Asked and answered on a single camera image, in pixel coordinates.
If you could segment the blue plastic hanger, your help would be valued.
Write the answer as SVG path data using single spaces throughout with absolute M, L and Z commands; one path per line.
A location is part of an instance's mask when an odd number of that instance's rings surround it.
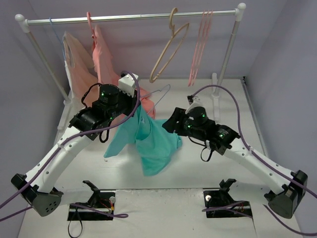
M 155 119 L 156 118 L 156 109 L 157 105 L 161 100 L 167 95 L 170 91 L 171 85 L 167 84 L 162 88 L 156 89 L 152 92 L 141 89 L 141 104 L 148 116 Z

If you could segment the teal t shirt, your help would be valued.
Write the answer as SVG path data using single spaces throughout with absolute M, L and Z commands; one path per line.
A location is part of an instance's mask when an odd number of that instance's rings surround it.
M 164 119 L 151 118 L 139 106 L 135 115 L 117 128 L 104 157 L 117 156 L 127 144 L 134 144 L 141 157 L 143 174 L 157 175 L 170 163 L 172 155 L 183 144 L 180 136 L 162 127 L 165 122 Z

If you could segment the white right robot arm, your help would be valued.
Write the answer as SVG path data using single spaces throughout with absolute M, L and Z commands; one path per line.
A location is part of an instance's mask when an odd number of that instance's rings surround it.
M 162 127 L 169 133 L 202 141 L 211 152 L 217 152 L 248 169 L 269 187 L 269 193 L 264 196 L 270 209 L 283 218 L 293 217 L 305 195 L 302 187 L 308 181 L 306 173 L 301 170 L 294 172 L 264 155 L 257 155 L 255 150 L 243 143 L 241 135 L 209 119 L 201 106 L 189 112 L 175 108 Z

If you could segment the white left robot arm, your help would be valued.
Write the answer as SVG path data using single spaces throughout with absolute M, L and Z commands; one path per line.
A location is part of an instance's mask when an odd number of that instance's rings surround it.
M 55 183 L 75 157 L 120 115 L 134 115 L 140 104 L 139 86 L 100 85 L 99 97 L 81 109 L 49 153 L 26 174 L 15 174 L 12 185 L 40 216 L 50 215 L 62 202 L 63 192 Z

